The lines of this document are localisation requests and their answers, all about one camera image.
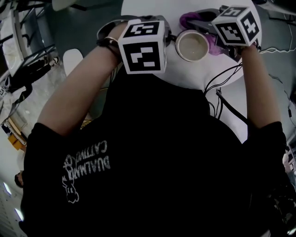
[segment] black t-shirt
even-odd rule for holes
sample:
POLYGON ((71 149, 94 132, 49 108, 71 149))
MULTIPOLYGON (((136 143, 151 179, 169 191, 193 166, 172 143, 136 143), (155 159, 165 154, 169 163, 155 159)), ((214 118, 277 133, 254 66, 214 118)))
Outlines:
POLYGON ((62 137, 35 125, 22 228, 29 236, 242 236, 251 232, 251 194, 266 195, 284 174, 284 145, 279 122, 241 144, 209 115, 201 91, 121 70, 103 115, 83 130, 62 137))

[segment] floor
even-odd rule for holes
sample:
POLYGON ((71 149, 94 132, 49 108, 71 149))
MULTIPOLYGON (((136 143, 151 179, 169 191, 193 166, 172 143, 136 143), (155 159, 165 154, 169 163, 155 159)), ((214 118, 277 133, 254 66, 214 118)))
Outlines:
MULTIPOLYGON (((87 53, 95 47, 95 36, 99 27, 108 22, 111 18, 119 15, 122 4, 122 1, 117 0, 99 1, 99 4, 97 0, 84 0, 80 2, 84 6, 92 6, 92 10, 86 12, 71 8, 60 12, 53 12, 51 9, 46 10, 45 16, 49 23, 49 31, 55 41, 60 56, 68 49, 78 48, 85 57, 87 53), (72 37, 71 34, 63 32, 65 24, 67 25, 68 32, 73 33, 73 31, 77 32, 79 30, 80 34, 77 34, 76 37, 72 37)), ((280 50, 288 50, 291 42, 289 26, 284 22, 269 20, 268 13, 260 7, 258 7, 258 12, 263 30, 262 49, 276 47, 280 50)), ((284 18, 283 14, 279 13, 272 13, 272 16, 284 18)), ((295 40, 293 40, 291 45, 291 48, 294 49, 296 47, 296 27, 291 26, 291 31, 295 36, 295 40)), ((293 83, 296 81, 296 51, 290 53, 265 53, 262 57, 269 73, 278 77, 283 82, 282 85, 280 82, 271 78, 280 104, 283 130, 286 137, 289 138, 295 132, 295 127, 288 115, 289 101, 284 89, 288 95, 290 95, 293 83)), ((25 135, 30 133, 42 107, 65 77, 63 64, 61 62, 42 79, 33 84, 34 89, 32 94, 18 109, 18 113, 28 122, 25 135)), ((92 106, 91 114, 93 117, 100 115, 104 106, 105 94, 106 91, 103 91, 92 106)), ((244 116, 247 115, 246 92, 243 77, 228 86, 222 87, 222 94, 234 108, 244 116)), ((215 106, 217 105, 218 98, 215 95, 215 90, 210 91, 207 98, 215 106)), ((290 108, 292 110, 291 119, 296 124, 295 107, 290 105, 290 108)), ((227 108, 223 109, 221 120, 236 133, 242 142, 245 141, 247 138, 247 127, 231 114, 227 108)))

